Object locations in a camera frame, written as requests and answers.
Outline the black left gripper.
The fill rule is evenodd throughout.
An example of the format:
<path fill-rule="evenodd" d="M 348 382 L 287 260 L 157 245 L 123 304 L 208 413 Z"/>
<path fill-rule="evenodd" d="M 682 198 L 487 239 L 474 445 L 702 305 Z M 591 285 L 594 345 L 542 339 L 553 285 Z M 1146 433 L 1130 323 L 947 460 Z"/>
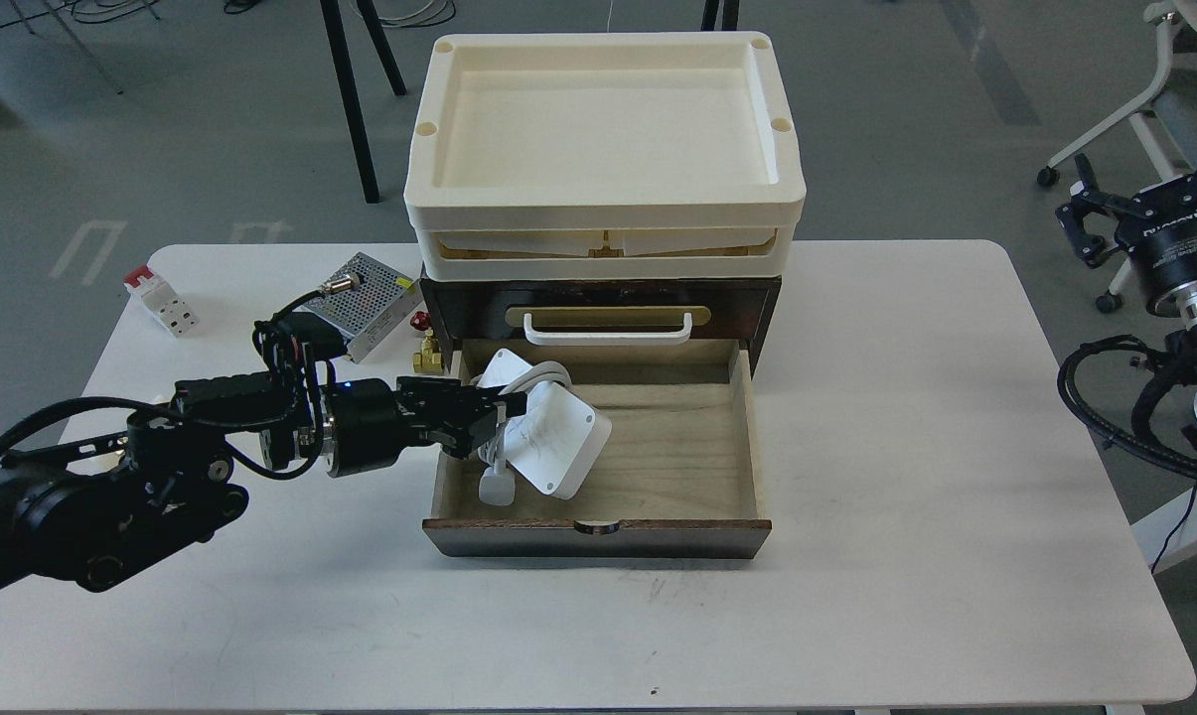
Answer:
<path fill-rule="evenodd" d="M 449 458 L 466 459 L 496 440 L 500 418 L 525 416 L 524 392 L 498 386 L 463 384 L 458 378 L 420 378 L 419 408 L 436 422 L 424 429 L 411 422 L 395 393 L 381 378 L 334 381 L 322 388 L 329 475 L 356 475 L 390 467 L 408 448 L 438 444 Z"/>

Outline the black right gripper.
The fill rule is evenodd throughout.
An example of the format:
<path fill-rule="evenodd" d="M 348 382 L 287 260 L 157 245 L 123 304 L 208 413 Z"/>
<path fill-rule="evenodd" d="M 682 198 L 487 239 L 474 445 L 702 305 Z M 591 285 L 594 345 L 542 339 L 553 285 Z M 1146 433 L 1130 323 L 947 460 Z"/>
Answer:
<path fill-rule="evenodd" d="M 1147 313 L 1197 320 L 1197 189 L 1187 183 L 1156 183 L 1134 199 L 1101 190 L 1087 154 L 1074 154 L 1080 187 L 1055 217 L 1075 257 L 1101 267 L 1116 252 L 1128 254 Z M 1119 220 L 1113 247 L 1084 228 L 1089 214 Z"/>

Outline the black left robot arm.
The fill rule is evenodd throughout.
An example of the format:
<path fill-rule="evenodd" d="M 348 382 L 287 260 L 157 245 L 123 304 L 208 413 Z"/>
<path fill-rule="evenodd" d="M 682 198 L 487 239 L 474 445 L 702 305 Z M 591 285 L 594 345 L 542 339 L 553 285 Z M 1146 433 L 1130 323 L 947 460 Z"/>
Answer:
<path fill-rule="evenodd" d="M 80 396 L 0 434 L 0 589 L 31 575 L 120 584 L 241 517 L 235 465 L 293 480 L 385 468 L 412 447 L 467 458 L 528 398 L 457 378 L 318 378 L 344 337 L 293 299 L 253 327 L 263 371 L 181 380 L 170 402 Z"/>

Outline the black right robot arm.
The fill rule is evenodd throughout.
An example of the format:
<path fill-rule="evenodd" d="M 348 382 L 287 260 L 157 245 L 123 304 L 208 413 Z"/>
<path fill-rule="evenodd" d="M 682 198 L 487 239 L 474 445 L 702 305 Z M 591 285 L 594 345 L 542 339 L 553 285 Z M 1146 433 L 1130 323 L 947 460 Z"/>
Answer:
<path fill-rule="evenodd" d="M 1058 366 L 1057 390 L 1074 416 L 1104 444 L 1148 465 L 1197 483 L 1197 171 L 1148 187 L 1130 198 L 1102 190 L 1084 154 L 1076 158 L 1078 182 L 1056 211 L 1076 256 L 1098 266 L 1120 252 L 1134 269 L 1147 313 L 1179 320 L 1179 331 L 1153 349 L 1134 335 L 1078 345 Z M 1078 390 L 1078 369 L 1098 355 L 1125 353 L 1150 371 L 1126 425 L 1102 416 Z M 1179 388 L 1193 389 L 1193 418 L 1181 434 L 1184 454 L 1156 434 L 1155 413 Z"/>

